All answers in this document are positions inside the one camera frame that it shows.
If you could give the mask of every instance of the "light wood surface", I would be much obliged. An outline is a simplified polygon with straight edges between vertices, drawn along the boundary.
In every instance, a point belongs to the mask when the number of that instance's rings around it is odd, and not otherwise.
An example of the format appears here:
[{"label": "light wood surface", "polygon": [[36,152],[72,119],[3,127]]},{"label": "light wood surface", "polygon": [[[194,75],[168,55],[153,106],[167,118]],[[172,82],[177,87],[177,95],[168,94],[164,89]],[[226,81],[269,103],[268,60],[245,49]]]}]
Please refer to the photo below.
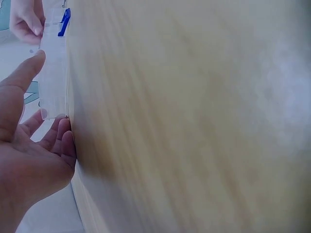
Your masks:
[{"label": "light wood surface", "polygon": [[87,232],[310,232],[310,5],[69,1]]}]

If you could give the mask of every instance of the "blue tab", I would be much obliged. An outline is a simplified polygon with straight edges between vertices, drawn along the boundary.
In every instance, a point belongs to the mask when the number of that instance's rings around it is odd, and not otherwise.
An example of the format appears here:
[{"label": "blue tab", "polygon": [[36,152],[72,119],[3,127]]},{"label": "blue tab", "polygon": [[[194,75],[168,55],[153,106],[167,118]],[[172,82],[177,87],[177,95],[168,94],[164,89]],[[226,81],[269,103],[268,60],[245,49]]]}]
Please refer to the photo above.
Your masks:
[{"label": "blue tab", "polygon": [[71,16],[71,14],[70,14],[70,8],[68,8],[68,9],[65,10],[63,19],[62,19],[62,21],[60,22],[60,23],[63,24],[63,26],[62,26],[61,31],[58,33],[58,36],[64,36],[65,30],[66,30],[67,25],[68,25],[68,23],[69,23],[70,16]]}]

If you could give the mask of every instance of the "skin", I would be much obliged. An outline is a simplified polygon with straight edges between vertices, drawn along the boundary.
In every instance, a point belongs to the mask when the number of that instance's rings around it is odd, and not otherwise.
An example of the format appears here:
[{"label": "skin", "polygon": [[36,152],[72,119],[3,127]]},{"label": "skin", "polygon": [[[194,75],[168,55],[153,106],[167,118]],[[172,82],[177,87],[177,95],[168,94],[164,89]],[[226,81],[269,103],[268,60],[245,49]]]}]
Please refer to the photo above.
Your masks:
[{"label": "skin", "polygon": [[28,44],[40,44],[44,28],[42,0],[11,0],[10,30]]},{"label": "skin", "polygon": [[40,50],[0,83],[0,229],[6,233],[15,232],[32,205],[64,188],[74,174],[69,119],[57,118],[39,142],[30,137],[43,123],[40,111],[18,124],[24,93],[44,61]]}]

